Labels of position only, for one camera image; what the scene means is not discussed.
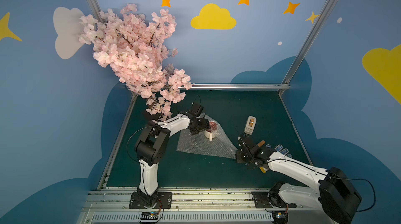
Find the white mug red inside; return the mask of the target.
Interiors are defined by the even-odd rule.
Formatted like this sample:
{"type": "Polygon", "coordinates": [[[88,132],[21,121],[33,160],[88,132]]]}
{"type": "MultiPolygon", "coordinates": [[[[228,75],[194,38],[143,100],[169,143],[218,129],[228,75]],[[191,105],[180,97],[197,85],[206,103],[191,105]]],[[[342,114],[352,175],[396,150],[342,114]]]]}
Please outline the white mug red inside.
{"type": "Polygon", "coordinates": [[[218,129],[218,124],[215,121],[209,121],[209,128],[204,131],[205,137],[211,142],[216,137],[218,129]]]}

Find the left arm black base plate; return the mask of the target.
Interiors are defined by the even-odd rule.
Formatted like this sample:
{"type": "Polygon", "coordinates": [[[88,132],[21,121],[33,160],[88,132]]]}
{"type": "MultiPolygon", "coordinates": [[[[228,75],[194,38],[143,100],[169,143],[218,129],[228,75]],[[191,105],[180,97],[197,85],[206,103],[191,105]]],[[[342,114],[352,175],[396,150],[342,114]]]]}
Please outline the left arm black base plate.
{"type": "Polygon", "coordinates": [[[131,195],[129,209],[170,209],[172,203],[171,192],[155,192],[152,195],[147,195],[141,191],[135,191],[131,195]]]}

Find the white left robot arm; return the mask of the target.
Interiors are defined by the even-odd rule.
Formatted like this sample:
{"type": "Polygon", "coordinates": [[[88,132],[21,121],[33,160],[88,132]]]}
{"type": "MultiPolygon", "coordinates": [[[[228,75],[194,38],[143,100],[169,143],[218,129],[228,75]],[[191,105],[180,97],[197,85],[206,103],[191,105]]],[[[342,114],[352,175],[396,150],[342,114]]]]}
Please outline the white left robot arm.
{"type": "Polygon", "coordinates": [[[135,152],[141,166],[141,182],[134,193],[134,200],[146,208],[153,208],[159,203],[158,164],[165,154],[171,136],[183,130],[192,135],[210,128],[209,120],[201,117],[203,107],[192,103],[187,111],[163,122],[149,122],[142,130],[135,145],[135,152]]]}

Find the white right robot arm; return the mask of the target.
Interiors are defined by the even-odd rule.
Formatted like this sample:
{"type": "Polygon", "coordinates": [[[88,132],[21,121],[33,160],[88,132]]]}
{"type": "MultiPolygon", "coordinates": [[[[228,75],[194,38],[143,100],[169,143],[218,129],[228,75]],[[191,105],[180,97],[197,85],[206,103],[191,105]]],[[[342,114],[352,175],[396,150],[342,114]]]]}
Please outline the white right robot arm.
{"type": "Polygon", "coordinates": [[[238,145],[238,163],[278,172],[303,183],[303,186],[295,186],[277,182],[266,193],[253,193],[257,208],[306,206],[323,211],[338,224],[352,222],[362,197],[340,169],[326,170],[297,161],[264,141],[256,144],[245,133],[239,135],[238,145]]]}

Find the clear bubble wrap sheet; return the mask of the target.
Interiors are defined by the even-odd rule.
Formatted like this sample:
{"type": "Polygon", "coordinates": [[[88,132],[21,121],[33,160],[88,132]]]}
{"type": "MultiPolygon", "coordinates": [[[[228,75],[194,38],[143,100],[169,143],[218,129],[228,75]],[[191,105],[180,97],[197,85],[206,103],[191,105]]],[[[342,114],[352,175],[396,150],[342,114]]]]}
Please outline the clear bubble wrap sheet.
{"type": "Polygon", "coordinates": [[[202,131],[192,135],[189,129],[183,130],[180,132],[176,150],[190,154],[235,159],[237,148],[225,134],[221,125],[207,114],[205,118],[212,126],[212,132],[202,131]]]}

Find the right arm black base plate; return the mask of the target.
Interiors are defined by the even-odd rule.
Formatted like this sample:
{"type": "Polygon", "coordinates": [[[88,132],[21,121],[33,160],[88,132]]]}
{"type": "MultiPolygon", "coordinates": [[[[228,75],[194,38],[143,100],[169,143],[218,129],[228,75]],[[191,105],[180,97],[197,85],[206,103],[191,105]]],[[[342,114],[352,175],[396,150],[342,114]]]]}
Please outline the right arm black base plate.
{"type": "Polygon", "coordinates": [[[252,200],[256,208],[296,208],[297,204],[285,203],[277,193],[252,192],[252,200]]]}

